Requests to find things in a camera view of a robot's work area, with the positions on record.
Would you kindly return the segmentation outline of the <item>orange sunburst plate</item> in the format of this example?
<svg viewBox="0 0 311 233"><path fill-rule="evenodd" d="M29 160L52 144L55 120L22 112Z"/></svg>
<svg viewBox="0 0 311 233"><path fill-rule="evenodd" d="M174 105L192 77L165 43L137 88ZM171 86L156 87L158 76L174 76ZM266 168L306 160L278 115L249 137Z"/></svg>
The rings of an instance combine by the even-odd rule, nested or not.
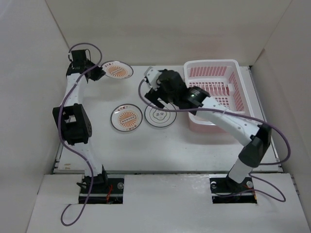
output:
<svg viewBox="0 0 311 233"><path fill-rule="evenodd" d="M106 61L101 65L105 75L113 79L127 79L133 76L134 70L121 61Z"/></svg>
<svg viewBox="0 0 311 233"><path fill-rule="evenodd" d="M142 111L134 104L119 105L112 111L110 116L112 127L123 133L137 129L141 125L142 120Z"/></svg>

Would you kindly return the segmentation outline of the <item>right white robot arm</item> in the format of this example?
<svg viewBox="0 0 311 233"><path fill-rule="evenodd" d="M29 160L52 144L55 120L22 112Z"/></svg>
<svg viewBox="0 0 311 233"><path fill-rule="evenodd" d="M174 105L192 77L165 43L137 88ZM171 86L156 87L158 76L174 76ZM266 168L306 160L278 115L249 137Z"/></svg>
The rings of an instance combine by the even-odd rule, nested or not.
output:
<svg viewBox="0 0 311 233"><path fill-rule="evenodd" d="M244 84L233 60L200 60L186 62L184 74L148 67L143 80L150 90L144 95L160 109L172 103L180 110L210 122L231 134L243 146L237 161L225 178L225 186L236 191L246 176L257 168L271 144L272 128L267 123L247 116Z"/></svg>

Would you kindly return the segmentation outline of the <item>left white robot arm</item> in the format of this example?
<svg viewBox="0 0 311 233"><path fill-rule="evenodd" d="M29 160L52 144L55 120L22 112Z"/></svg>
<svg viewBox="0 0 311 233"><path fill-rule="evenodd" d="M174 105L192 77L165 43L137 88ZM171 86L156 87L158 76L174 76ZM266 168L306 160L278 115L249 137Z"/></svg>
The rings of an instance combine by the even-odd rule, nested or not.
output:
<svg viewBox="0 0 311 233"><path fill-rule="evenodd" d="M83 107L83 99L88 81L99 80L105 72L87 57L86 50L71 50L69 61L65 96L60 106L53 108L52 115L63 146L86 162L85 177L78 185L83 188L92 186L102 193L108 189L109 181L92 148L92 125Z"/></svg>

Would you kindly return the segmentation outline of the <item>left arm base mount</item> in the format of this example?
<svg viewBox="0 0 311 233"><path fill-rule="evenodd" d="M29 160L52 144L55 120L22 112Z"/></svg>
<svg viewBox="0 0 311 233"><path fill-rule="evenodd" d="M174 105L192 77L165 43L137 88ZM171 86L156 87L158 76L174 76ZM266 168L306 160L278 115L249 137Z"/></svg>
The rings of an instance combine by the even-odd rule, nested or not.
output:
<svg viewBox="0 0 311 233"><path fill-rule="evenodd" d="M80 187L78 203L83 204L89 191L90 178L83 178L77 185ZM87 204L123 204L124 177L108 177L107 184L94 180Z"/></svg>

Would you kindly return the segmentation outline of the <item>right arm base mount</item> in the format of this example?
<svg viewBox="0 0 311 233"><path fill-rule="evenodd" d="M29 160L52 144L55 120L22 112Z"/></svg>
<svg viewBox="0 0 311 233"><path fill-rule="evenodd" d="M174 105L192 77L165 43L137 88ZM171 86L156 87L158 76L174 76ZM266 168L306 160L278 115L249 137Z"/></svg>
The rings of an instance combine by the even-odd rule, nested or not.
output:
<svg viewBox="0 0 311 233"><path fill-rule="evenodd" d="M240 184L227 177L212 177L209 181L213 204L257 204L250 177L246 177Z"/></svg>

